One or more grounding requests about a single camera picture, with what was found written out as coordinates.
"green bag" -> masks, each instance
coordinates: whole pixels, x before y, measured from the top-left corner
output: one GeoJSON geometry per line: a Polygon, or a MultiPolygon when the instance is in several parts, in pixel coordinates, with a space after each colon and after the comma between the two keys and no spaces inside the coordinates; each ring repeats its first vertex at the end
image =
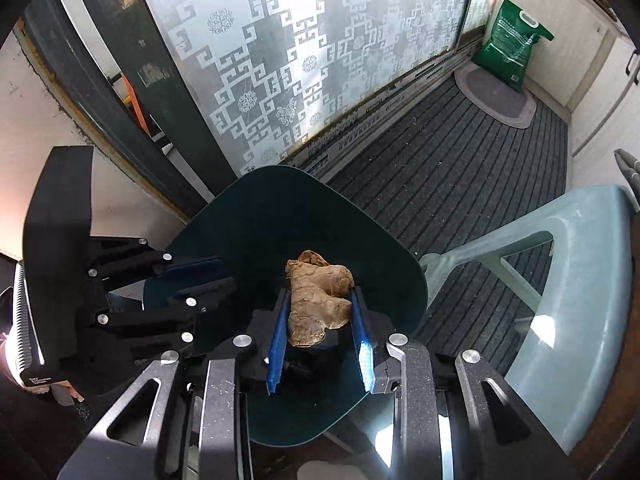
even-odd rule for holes
{"type": "Polygon", "coordinates": [[[476,52],[473,62],[511,88],[522,92],[522,80],[531,56],[531,47],[540,36],[554,35],[513,2],[505,0],[491,29],[489,41],[476,52]]]}

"brown ginger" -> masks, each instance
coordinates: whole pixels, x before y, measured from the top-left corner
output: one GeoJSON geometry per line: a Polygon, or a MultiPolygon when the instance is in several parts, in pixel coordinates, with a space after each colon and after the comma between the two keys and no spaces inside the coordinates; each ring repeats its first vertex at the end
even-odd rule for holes
{"type": "Polygon", "coordinates": [[[338,297],[353,286],[349,269],[303,251],[297,260],[287,261],[286,271],[291,281],[289,343],[313,346],[325,338],[325,329],[340,328],[350,320],[351,301],[338,297]]]}

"floor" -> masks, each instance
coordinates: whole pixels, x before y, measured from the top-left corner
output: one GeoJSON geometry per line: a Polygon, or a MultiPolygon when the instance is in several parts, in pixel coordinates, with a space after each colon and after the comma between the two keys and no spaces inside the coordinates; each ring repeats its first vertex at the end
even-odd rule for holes
{"type": "MultiPolygon", "coordinates": [[[[419,259],[505,225],[564,193],[567,126],[544,103],[531,126],[495,121],[453,77],[425,97],[329,185],[366,211],[419,259]]],[[[549,244],[508,261],[542,293],[549,244]]],[[[505,374],[531,311],[479,264],[457,267],[418,338],[445,354],[475,348],[505,374]]]]}

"orange object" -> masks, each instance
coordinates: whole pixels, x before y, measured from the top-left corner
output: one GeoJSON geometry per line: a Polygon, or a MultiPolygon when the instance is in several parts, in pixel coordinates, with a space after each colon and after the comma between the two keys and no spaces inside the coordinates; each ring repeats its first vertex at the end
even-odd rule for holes
{"type": "Polygon", "coordinates": [[[129,93],[129,97],[131,98],[131,103],[133,104],[133,111],[136,113],[136,118],[140,123],[140,127],[146,131],[146,134],[148,136],[150,136],[151,133],[149,133],[148,126],[146,126],[145,117],[142,114],[142,109],[140,108],[140,103],[138,102],[136,93],[133,91],[133,86],[131,86],[131,83],[129,82],[129,80],[127,80],[127,78],[124,77],[124,74],[122,75],[122,80],[124,81],[124,86],[126,86],[127,92],[129,93]]]}

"cabinet door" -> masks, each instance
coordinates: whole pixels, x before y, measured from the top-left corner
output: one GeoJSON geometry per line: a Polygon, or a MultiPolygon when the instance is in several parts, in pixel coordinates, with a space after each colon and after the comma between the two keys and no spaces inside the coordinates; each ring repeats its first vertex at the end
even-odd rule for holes
{"type": "MultiPolygon", "coordinates": [[[[493,19],[503,1],[496,1],[493,19]]],[[[602,44],[604,12],[590,0],[511,1],[555,35],[553,41],[542,39],[533,47],[527,76],[566,106],[602,44]]]]}
{"type": "Polygon", "coordinates": [[[571,153],[595,131],[632,83],[640,57],[626,37],[616,39],[600,73],[571,116],[569,142],[571,153]]]}
{"type": "Polygon", "coordinates": [[[593,139],[574,157],[572,187],[619,184],[631,196],[613,157],[617,148],[640,157],[640,86],[635,84],[593,139]]]}

